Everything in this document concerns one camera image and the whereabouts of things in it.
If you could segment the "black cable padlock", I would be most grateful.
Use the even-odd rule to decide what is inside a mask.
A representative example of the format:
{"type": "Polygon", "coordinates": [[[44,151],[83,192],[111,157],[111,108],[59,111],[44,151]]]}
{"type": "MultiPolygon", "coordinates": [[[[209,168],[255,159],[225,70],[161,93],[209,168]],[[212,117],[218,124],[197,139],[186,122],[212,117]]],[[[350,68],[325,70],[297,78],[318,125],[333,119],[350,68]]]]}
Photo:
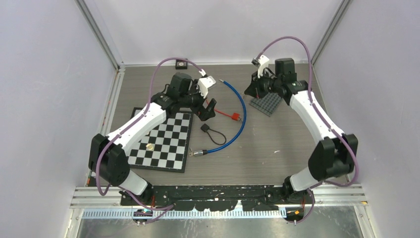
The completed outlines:
{"type": "Polygon", "coordinates": [[[226,138],[226,136],[222,132],[212,129],[206,123],[204,123],[200,127],[200,130],[202,132],[204,132],[209,137],[209,139],[211,140],[211,142],[213,144],[215,144],[215,145],[222,146],[222,145],[225,145],[227,143],[227,138],[226,138]],[[215,140],[214,135],[219,136],[223,140],[219,140],[219,141],[215,140]]]}

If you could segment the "red cable padlock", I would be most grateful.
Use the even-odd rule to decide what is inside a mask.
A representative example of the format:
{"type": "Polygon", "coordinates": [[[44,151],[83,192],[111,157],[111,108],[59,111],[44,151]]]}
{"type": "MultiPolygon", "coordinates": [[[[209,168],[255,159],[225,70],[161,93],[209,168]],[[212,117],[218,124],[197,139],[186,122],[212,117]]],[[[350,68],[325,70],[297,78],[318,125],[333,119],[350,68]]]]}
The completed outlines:
{"type": "Polygon", "coordinates": [[[240,116],[240,114],[239,114],[239,113],[227,114],[227,113],[225,113],[225,112],[223,112],[223,111],[220,111],[220,110],[218,110],[218,109],[216,109],[216,108],[214,108],[214,111],[215,111],[216,113],[219,113],[220,115],[226,116],[226,117],[228,117],[228,118],[230,118],[230,119],[232,119],[232,120],[234,120],[234,121],[240,121],[240,120],[241,120],[241,116],[240,116]]]}

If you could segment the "blue cable lock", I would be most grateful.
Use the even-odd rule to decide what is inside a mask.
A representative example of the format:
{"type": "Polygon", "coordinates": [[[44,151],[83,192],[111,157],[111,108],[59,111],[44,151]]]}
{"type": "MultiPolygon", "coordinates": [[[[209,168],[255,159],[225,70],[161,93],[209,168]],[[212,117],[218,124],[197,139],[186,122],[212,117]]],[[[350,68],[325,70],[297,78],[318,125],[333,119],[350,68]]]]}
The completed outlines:
{"type": "Polygon", "coordinates": [[[228,88],[230,88],[236,94],[236,96],[238,97],[238,99],[239,99],[239,101],[242,105],[244,121],[242,122],[241,127],[240,127],[239,131],[236,133],[236,135],[231,140],[229,140],[225,145],[222,145],[222,146],[219,146],[217,148],[210,149],[210,150],[198,150],[198,151],[190,150],[187,154],[189,157],[204,156],[204,155],[215,153],[215,152],[218,152],[220,150],[225,149],[226,147],[231,145],[241,135],[241,133],[243,132],[243,130],[245,128],[245,124],[246,124],[246,120],[247,120],[247,109],[246,109],[244,99],[242,98],[240,93],[230,83],[228,83],[227,81],[222,80],[222,79],[220,79],[219,81],[221,81],[224,85],[226,85],[228,88]]]}

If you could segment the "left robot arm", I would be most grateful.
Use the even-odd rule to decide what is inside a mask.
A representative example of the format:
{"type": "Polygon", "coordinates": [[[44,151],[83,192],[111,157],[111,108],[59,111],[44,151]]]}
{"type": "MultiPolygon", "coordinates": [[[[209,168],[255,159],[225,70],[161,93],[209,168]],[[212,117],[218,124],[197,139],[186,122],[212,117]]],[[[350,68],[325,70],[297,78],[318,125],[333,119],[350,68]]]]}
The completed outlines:
{"type": "Polygon", "coordinates": [[[152,129],[174,117],[182,108],[189,108],[201,121],[215,117],[216,100],[204,107],[209,91],[216,84],[212,76],[192,79],[176,73],[163,92],[154,94],[145,107],[119,129],[91,141],[88,168],[111,186],[118,186],[133,194],[140,205],[152,198],[151,184],[130,169],[128,156],[135,143],[152,129]]]}

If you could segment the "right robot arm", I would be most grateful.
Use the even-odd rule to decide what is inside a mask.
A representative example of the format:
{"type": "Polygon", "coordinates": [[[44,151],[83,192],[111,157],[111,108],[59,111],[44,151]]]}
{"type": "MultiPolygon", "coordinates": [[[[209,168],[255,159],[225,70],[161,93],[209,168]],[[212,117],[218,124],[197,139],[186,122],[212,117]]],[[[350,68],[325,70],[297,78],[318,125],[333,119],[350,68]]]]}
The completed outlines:
{"type": "Polygon", "coordinates": [[[309,83],[297,79],[294,61],[277,59],[275,70],[269,69],[266,56],[252,60],[252,64],[257,71],[252,74],[245,94],[256,99],[277,94],[300,116],[315,142],[307,167],[284,180],[282,198],[288,203],[296,203],[308,188],[354,173],[358,139],[353,134],[346,134],[328,117],[309,83]]]}

